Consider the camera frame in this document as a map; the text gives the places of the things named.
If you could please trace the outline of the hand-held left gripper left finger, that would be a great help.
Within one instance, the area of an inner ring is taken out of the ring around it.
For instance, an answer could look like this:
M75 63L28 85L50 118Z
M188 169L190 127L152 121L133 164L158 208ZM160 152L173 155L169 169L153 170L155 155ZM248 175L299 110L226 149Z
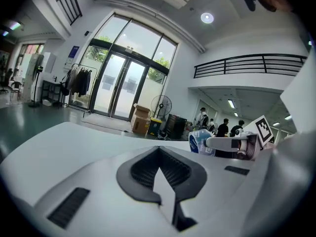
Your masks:
M160 163L160 149L154 146L124 162L117 170L117 183L136 201L161 204L160 195L153 191Z

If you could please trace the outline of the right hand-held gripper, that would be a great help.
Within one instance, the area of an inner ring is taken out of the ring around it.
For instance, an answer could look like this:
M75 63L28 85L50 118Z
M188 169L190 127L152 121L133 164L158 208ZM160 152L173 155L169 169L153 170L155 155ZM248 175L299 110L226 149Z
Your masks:
M205 146L215 149L219 158L234 158L239 156L255 161L262 150L272 147L272 130L264 115L249 123L237 137L210 137Z

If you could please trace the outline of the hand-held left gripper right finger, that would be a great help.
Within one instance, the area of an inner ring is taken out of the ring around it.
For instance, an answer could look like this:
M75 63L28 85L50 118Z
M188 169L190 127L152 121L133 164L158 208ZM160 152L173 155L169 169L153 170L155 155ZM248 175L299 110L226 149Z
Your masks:
M181 202L195 198L207 181L205 169L198 163L161 146L159 148L160 168L168 184L175 192L172 225L183 231L197 224L185 216Z

